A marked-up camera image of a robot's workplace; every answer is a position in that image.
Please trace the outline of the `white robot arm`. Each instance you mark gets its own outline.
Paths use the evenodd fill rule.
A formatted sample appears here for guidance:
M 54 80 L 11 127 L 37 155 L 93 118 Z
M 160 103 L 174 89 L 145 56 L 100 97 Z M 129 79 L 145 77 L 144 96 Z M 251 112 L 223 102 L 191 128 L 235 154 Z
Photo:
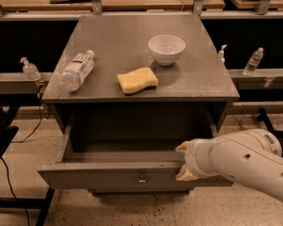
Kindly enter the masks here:
M 264 129 L 196 138 L 183 142 L 176 151 L 184 154 L 178 181 L 220 175 L 283 202 L 282 148 Z

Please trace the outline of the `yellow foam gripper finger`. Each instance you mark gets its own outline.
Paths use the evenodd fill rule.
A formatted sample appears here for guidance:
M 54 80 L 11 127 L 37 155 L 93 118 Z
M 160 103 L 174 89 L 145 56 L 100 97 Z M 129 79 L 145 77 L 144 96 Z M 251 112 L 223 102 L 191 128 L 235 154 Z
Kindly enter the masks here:
M 196 179 L 197 177 L 190 172 L 190 170 L 186 167 L 186 165 L 183 165 L 180 169 L 180 172 L 176 175 L 177 181 L 187 182 Z
M 178 153 L 185 153 L 186 150 L 189 148 L 190 142 L 189 141 L 184 141 L 181 145 L 179 145 L 175 151 Z

